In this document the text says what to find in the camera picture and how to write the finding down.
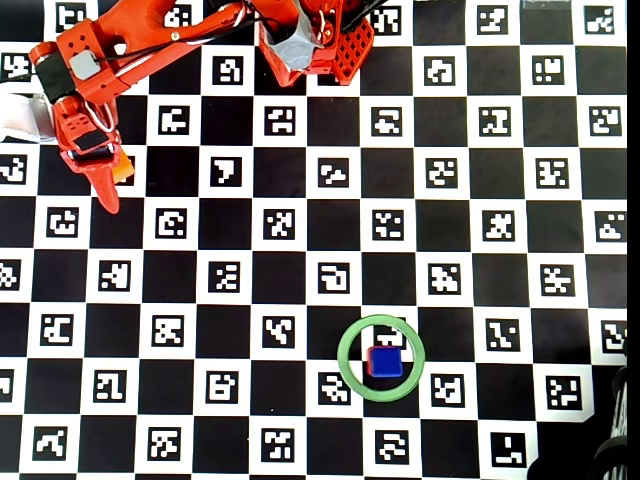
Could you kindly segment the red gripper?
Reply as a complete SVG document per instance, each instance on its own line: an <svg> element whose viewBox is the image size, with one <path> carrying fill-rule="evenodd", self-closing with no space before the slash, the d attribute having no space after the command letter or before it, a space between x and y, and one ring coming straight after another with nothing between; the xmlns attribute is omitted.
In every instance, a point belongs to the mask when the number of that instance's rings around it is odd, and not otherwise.
<svg viewBox="0 0 640 480"><path fill-rule="evenodd" d="M107 212L118 213L112 172L121 151L116 102L96 106L72 94L58 99L52 113L61 157L74 173L88 179Z"/></svg>

